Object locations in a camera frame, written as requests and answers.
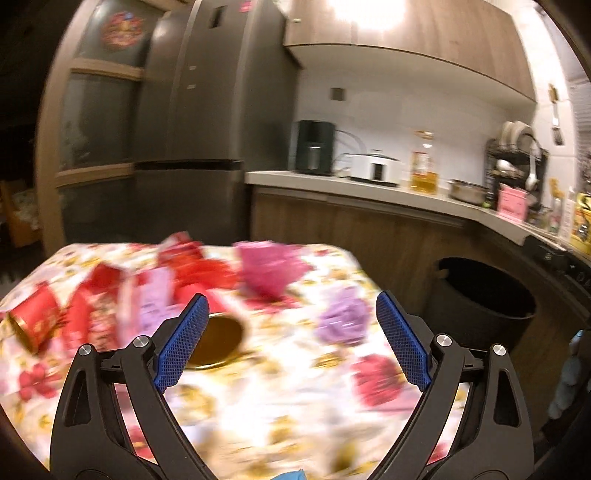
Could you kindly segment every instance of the kitchen cabinet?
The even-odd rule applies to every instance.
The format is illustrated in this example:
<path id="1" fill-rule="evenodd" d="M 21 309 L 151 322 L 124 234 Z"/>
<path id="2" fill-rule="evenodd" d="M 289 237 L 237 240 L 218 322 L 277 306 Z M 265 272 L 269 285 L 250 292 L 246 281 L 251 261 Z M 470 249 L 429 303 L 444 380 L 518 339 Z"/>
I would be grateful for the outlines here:
<path id="1" fill-rule="evenodd" d="M 375 64 L 378 58 L 382 63 L 395 64 L 400 60 L 400 53 L 430 57 L 496 80 L 535 101 L 525 51 L 513 19 L 505 11 L 485 0 L 406 0 L 392 4 L 400 6 L 398 11 L 384 4 L 364 15 L 360 21 L 350 11 L 345 11 L 344 7 L 339 11 L 335 1 L 294 0 L 285 45 L 291 47 L 304 67 L 308 66 L 309 59 L 314 59 L 318 64 L 328 61 L 333 67 L 338 67 L 335 64 L 343 61 L 357 63 L 362 69 L 369 63 Z M 392 21 L 384 21 L 381 15 L 392 18 Z M 361 54 L 354 50 L 345 53 L 324 48 L 329 44 L 377 47 L 392 54 L 386 57 L 382 53 L 378 57 L 372 51 L 365 50 L 364 55 L 371 56 L 371 62 L 351 60 L 358 59 Z M 423 72 L 423 60 L 415 59 L 421 63 L 420 70 Z M 433 74 L 439 71 L 434 68 Z M 471 83 L 485 82 L 478 77 L 467 78 L 467 82 Z M 477 86 L 474 90 L 486 88 Z"/>
<path id="2" fill-rule="evenodd" d="M 474 3 L 478 6 L 483 31 L 492 52 L 493 78 L 529 98 L 535 98 L 530 67 L 513 19 L 488 2 L 478 0 Z"/>
<path id="3" fill-rule="evenodd" d="M 351 20 L 340 18 L 334 0 L 294 0 L 285 45 L 351 44 Z"/>

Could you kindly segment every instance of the metal screw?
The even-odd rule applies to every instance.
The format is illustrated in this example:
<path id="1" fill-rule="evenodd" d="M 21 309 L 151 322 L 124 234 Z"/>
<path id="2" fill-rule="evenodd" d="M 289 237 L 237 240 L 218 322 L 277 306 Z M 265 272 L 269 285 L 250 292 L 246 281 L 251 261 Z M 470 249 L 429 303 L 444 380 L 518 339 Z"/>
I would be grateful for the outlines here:
<path id="1" fill-rule="evenodd" d="M 85 343 L 78 349 L 78 353 L 82 356 L 88 355 L 92 351 L 92 345 Z"/>
<path id="2" fill-rule="evenodd" d="M 452 339 L 447 335 L 437 335 L 437 343 L 441 346 L 450 346 L 452 344 Z"/>
<path id="3" fill-rule="evenodd" d="M 134 346 L 137 348 L 142 348 L 143 346 L 148 345 L 150 341 L 150 337 L 146 337 L 145 335 L 140 335 L 139 337 L 134 338 Z"/>
<path id="4" fill-rule="evenodd" d="M 507 353 L 505 347 L 499 345 L 498 343 L 492 347 L 492 351 L 495 352 L 498 356 L 503 356 Z"/>

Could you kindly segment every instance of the white rice cooker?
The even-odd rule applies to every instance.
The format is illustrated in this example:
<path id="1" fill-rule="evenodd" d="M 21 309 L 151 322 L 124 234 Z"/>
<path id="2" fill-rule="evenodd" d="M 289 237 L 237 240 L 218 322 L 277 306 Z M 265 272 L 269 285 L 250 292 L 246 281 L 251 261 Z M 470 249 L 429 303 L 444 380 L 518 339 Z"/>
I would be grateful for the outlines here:
<path id="1" fill-rule="evenodd" d="M 394 187 L 400 185 L 402 162 L 382 155 L 380 150 L 372 150 L 362 155 L 349 155 L 348 160 L 351 180 Z"/>

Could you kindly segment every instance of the table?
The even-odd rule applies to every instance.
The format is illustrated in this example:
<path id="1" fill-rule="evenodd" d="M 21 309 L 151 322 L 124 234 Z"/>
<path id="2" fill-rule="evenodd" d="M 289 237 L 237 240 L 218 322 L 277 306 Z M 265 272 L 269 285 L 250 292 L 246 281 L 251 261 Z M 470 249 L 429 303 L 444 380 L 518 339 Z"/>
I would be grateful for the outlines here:
<path id="1" fill-rule="evenodd" d="M 205 254 L 239 267 L 232 247 L 205 247 Z M 247 331 L 238 358 L 217 369 L 185 371 L 165 398 L 199 455 L 220 479 L 270 479 L 302 468 L 308 479 L 366 479 L 412 413 L 420 392 L 406 382 L 372 309 L 365 341 L 325 345 L 315 333 L 331 294 L 356 286 L 375 305 L 377 286 L 350 253 L 329 245 L 301 249 L 310 271 L 269 303 L 237 290 L 216 290 Z M 155 246 L 70 245 L 53 255 L 1 302 L 6 312 L 48 281 L 61 305 L 101 261 L 130 269 L 155 265 Z M 31 451 L 48 466 L 51 427 L 69 368 L 59 341 L 41 358 L 0 322 L 0 404 Z M 42 373 L 25 401 L 22 372 Z M 465 406 L 461 385 L 433 459 L 451 445 Z M 119 402 L 137 454 L 152 459 L 125 388 Z"/>

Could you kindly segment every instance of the wooden cabinet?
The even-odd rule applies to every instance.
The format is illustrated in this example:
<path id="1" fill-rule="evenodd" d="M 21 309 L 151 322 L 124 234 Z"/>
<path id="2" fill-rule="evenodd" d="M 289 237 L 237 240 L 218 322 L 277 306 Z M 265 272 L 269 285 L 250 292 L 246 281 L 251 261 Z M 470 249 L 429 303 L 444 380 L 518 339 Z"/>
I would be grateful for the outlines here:
<path id="1" fill-rule="evenodd" d="M 371 18 L 379 21 L 379 11 L 368 13 L 361 23 L 347 20 L 354 15 L 345 7 L 338 11 L 335 5 L 337 0 L 293 1 L 285 45 L 293 47 L 296 56 L 303 46 L 351 43 L 414 53 L 480 73 L 535 100 L 530 68 L 513 19 L 485 0 L 405 1 L 400 3 L 400 12 L 384 6 L 384 15 L 395 16 L 391 25 L 384 22 L 384 28 L 371 26 Z M 328 49 L 317 54 L 333 57 Z M 345 59 L 345 53 L 340 51 L 338 58 Z M 327 60 L 331 65 L 335 62 L 334 58 Z M 300 61 L 306 67 L 305 59 Z M 394 53 L 391 61 L 397 61 Z"/>
<path id="2" fill-rule="evenodd" d="M 351 20 L 340 18 L 331 0 L 294 0 L 285 45 L 350 44 Z"/>
<path id="3" fill-rule="evenodd" d="M 495 80 L 535 99 L 530 67 L 517 28 L 511 16 L 488 2 L 478 0 L 483 32 L 492 52 Z"/>

